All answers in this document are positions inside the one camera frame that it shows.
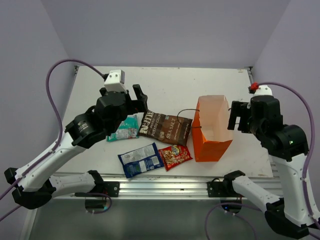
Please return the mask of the orange paper bag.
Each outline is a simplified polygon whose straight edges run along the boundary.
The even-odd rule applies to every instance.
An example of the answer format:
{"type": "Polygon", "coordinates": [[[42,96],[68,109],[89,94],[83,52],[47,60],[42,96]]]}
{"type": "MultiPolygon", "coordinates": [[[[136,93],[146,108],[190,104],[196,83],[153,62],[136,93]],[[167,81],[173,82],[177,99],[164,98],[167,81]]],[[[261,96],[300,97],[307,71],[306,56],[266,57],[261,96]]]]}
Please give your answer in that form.
{"type": "Polygon", "coordinates": [[[228,129],[230,112],[226,96],[200,96],[192,111],[195,113],[190,129],[195,161],[218,162],[234,138],[228,129]]]}

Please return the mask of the brown potato chips bag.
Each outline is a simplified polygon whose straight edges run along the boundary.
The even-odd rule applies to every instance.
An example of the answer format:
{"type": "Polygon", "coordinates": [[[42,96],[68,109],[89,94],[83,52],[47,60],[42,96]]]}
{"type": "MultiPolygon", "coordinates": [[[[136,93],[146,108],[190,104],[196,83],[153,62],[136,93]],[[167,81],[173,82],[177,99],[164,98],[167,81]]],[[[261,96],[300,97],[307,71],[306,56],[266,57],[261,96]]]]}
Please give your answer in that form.
{"type": "Polygon", "coordinates": [[[138,135],[169,145],[187,146],[192,119],[156,113],[144,113],[138,135]]]}

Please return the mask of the blue snack packet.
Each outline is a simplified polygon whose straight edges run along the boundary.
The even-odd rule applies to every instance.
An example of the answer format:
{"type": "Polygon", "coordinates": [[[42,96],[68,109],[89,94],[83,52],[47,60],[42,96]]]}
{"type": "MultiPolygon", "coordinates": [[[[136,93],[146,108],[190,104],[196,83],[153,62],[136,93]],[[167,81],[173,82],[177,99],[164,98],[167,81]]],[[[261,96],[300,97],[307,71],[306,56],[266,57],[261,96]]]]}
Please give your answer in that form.
{"type": "Polygon", "coordinates": [[[127,179],[164,167],[155,142],[117,156],[127,179]]]}

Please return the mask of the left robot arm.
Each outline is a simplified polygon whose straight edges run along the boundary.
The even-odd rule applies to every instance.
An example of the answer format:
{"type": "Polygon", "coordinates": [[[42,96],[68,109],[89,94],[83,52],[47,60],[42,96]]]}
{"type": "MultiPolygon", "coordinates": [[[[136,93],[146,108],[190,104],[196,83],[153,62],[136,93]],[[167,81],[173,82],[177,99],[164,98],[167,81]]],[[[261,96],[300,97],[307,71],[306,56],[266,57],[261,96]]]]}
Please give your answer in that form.
{"type": "Polygon", "coordinates": [[[69,160],[115,133],[127,116],[148,110],[147,95],[140,85],[132,87],[135,100],[131,99],[128,90],[117,92],[101,88],[96,104],[67,124],[64,133],[60,133],[47,150],[24,167],[8,168],[4,175],[13,189],[14,202],[33,210],[63,195],[103,196],[106,187],[96,170],[69,176],[55,176],[54,173],[69,160]]]}

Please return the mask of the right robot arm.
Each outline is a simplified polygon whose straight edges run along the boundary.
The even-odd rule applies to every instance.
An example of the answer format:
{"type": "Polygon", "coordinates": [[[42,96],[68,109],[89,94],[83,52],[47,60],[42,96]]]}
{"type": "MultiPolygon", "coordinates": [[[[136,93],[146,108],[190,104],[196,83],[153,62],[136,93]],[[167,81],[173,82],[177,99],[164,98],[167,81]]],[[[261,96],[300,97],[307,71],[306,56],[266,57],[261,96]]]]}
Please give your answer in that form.
{"type": "Polygon", "coordinates": [[[283,196],[268,192],[240,170],[223,177],[223,192],[251,201],[279,235],[296,240],[310,235],[309,228],[320,222],[320,212],[311,200],[309,213],[304,199],[303,167],[310,152],[305,132],[297,125],[283,123],[280,102],[271,95],[254,96],[250,102],[233,101],[228,130],[234,130],[237,118],[240,118],[238,130],[253,134],[267,149],[278,171],[283,196]]]}

